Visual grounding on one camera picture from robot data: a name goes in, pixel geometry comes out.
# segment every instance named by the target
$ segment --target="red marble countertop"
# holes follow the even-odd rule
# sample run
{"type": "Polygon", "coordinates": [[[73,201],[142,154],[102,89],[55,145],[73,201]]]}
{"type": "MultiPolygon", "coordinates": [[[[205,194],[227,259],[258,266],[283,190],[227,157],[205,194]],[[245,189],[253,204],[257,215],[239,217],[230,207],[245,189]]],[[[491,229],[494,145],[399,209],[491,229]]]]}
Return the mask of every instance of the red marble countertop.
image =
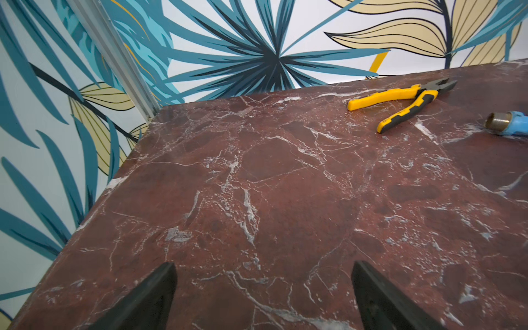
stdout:
{"type": "Polygon", "coordinates": [[[528,60],[164,108],[12,329],[84,329],[164,261],[167,329],[362,329],[369,261],[448,329],[527,329],[528,139],[481,125],[528,110],[528,60]],[[458,79],[386,134],[393,101],[458,79]]]}

